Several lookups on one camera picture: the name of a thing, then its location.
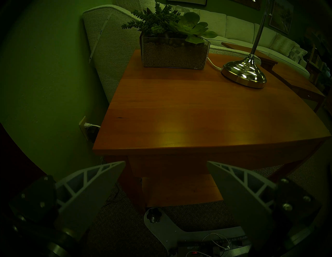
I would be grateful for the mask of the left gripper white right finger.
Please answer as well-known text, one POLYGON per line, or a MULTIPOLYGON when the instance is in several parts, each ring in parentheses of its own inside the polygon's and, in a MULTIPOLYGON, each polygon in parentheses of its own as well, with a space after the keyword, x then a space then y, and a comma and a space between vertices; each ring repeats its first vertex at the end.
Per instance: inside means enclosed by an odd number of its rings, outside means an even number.
POLYGON ((292 249, 312 232, 320 202, 292 180, 207 161, 221 196, 254 249, 292 249))

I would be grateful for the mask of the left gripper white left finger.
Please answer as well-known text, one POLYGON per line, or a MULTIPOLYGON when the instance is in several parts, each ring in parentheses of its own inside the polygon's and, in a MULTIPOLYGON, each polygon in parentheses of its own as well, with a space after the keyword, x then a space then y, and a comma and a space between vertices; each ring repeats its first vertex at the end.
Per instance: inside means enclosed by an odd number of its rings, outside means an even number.
POLYGON ((104 205, 125 161, 76 171, 59 182, 46 175, 18 193, 10 208, 24 220, 51 225, 80 240, 104 205))

